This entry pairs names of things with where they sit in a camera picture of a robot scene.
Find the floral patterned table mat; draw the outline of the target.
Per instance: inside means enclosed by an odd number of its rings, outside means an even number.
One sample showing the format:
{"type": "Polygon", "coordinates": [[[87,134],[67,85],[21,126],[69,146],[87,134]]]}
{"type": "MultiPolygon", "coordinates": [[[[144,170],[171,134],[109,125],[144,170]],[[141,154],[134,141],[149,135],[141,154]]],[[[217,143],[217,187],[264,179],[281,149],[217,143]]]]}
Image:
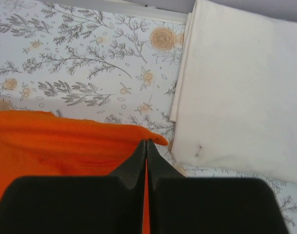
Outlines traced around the floral patterned table mat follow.
{"type": "Polygon", "coordinates": [[[297,184],[175,160],[170,116],[186,24],[0,1],[0,111],[137,125],[163,136],[168,144],[155,144],[158,152],[184,176],[169,185],[164,234],[297,234],[297,184]]]}

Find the orange t shirt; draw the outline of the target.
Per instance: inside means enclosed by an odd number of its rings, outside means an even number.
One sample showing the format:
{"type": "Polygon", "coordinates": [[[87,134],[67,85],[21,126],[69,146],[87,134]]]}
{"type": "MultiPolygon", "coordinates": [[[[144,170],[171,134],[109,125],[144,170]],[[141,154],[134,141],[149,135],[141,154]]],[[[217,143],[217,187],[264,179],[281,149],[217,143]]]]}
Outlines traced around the orange t shirt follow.
{"type": "MultiPolygon", "coordinates": [[[[150,139],[168,144],[137,125],[0,111],[0,234],[114,234],[109,174],[150,139]]],[[[146,176],[141,234],[150,232],[146,176]]]]}

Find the folded white t shirt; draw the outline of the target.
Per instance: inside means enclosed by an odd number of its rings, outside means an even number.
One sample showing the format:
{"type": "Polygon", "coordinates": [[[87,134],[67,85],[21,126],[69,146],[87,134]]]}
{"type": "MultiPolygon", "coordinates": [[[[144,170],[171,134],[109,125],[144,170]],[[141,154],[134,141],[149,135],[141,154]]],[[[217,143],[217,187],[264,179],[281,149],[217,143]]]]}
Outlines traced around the folded white t shirt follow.
{"type": "Polygon", "coordinates": [[[177,162],[297,184],[297,22],[197,0],[170,119],[177,162]]]}

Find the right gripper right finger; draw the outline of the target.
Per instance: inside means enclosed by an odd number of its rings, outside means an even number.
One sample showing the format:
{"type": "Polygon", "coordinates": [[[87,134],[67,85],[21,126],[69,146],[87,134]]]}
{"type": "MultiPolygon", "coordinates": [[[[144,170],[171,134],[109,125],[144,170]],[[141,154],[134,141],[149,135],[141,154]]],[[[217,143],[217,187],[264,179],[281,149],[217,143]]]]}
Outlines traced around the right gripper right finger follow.
{"type": "Polygon", "coordinates": [[[166,195],[171,191],[169,185],[177,179],[184,179],[184,176],[160,155],[151,139],[146,144],[150,233],[163,234],[167,224],[163,215],[170,211],[166,201],[166,195]]]}

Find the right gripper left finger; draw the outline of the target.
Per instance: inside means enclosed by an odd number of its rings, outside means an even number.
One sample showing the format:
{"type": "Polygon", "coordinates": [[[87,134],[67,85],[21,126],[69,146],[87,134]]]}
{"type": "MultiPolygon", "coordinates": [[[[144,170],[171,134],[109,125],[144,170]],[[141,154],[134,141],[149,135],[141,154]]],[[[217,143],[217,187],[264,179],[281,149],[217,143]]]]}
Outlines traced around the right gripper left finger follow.
{"type": "Polygon", "coordinates": [[[140,234],[143,230],[146,141],[141,140],[134,152],[109,177],[117,181],[114,191],[115,234],[140,234]]]}

